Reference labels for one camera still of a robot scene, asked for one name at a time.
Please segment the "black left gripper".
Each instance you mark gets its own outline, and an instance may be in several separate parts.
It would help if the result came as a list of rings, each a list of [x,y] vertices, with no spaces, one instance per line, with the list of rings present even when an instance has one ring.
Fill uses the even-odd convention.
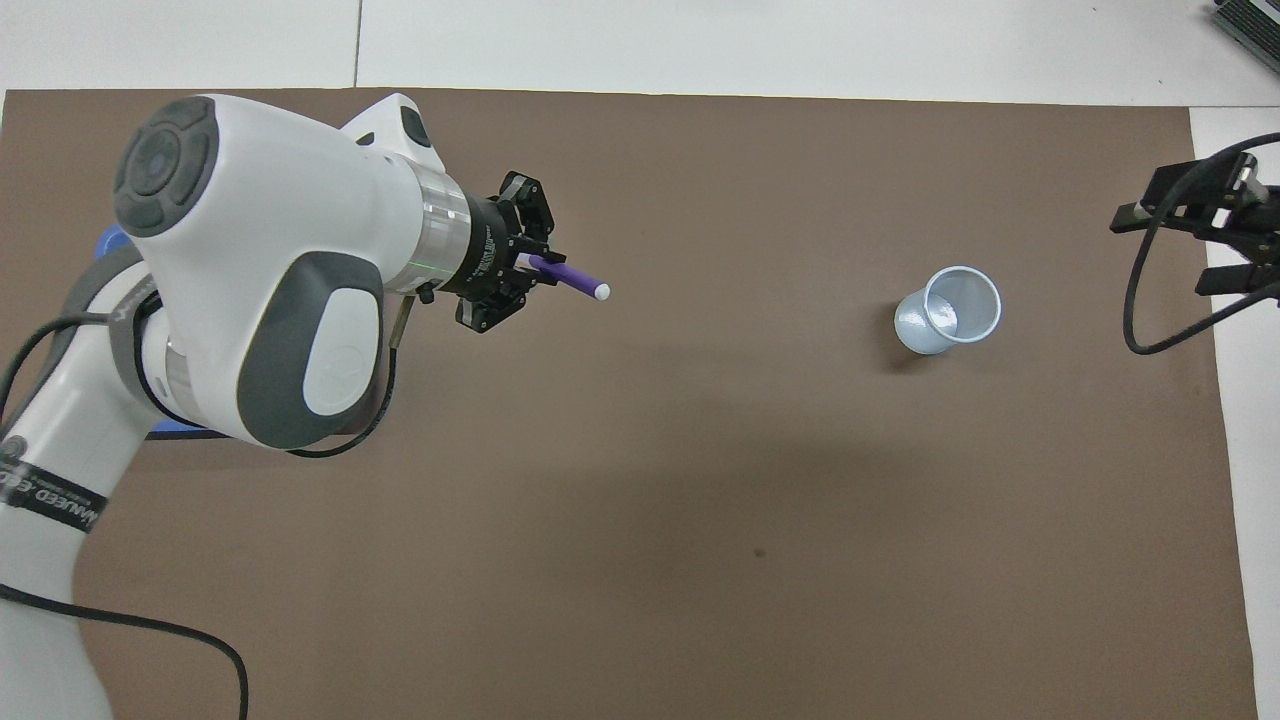
[[[468,243],[445,292],[460,296],[456,322],[485,333],[525,307],[539,284],[539,272],[507,269],[517,252],[548,259],[556,223],[541,183],[517,170],[504,177],[497,199],[465,195],[470,215]]]

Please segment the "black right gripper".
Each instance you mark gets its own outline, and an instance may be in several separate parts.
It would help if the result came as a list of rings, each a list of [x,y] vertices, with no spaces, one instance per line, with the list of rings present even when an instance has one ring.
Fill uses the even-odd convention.
[[[1196,283],[1199,296],[1280,297],[1280,186],[1260,181],[1252,152],[1215,165],[1198,160],[1157,168],[1140,200],[1117,208],[1108,229],[1115,234],[1147,229],[1169,196],[1172,204],[1160,222],[1162,227],[1197,232],[1198,240],[1229,247],[1245,259],[1202,270]],[[1236,231],[1222,231],[1235,214]]]

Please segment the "purple pen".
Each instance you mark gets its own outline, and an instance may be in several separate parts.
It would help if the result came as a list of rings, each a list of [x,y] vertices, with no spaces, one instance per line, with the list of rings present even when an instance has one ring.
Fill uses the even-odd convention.
[[[521,252],[517,264],[535,270],[548,284],[567,284],[596,301],[604,302],[612,296],[607,282],[567,263],[552,263],[541,256]]]

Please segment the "blue plastic tray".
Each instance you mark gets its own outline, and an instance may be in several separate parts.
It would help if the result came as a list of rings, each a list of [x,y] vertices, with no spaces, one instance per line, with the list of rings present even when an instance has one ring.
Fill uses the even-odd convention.
[[[120,247],[129,246],[131,243],[132,241],[119,225],[109,225],[99,234],[93,243],[93,260],[97,261],[110,252],[114,252]],[[146,439],[215,439],[221,437],[221,433],[210,430],[200,424],[182,419],[175,420],[166,416],[151,428]]]

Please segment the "grey ribbed device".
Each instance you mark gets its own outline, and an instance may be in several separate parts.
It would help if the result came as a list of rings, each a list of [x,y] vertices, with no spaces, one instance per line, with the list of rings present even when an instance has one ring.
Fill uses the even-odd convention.
[[[1213,0],[1210,17],[1238,42],[1280,54],[1280,0]]]

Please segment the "clear plastic cup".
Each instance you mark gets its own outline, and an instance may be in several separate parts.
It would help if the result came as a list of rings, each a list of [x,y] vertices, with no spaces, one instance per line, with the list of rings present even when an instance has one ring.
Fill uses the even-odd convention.
[[[899,302],[893,331],[904,347],[932,356],[987,340],[1002,315],[1000,291],[984,272],[946,266]]]

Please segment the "brown table mat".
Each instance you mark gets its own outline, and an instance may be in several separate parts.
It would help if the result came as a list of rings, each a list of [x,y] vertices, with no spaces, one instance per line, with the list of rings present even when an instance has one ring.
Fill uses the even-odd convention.
[[[609,282],[417,307],[328,460],[147,441],[73,593],[232,643],[251,720],[1254,720],[1215,346],[1124,341],[1183,108],[415,88]],[[922,356],[893,311],[997,286]]]

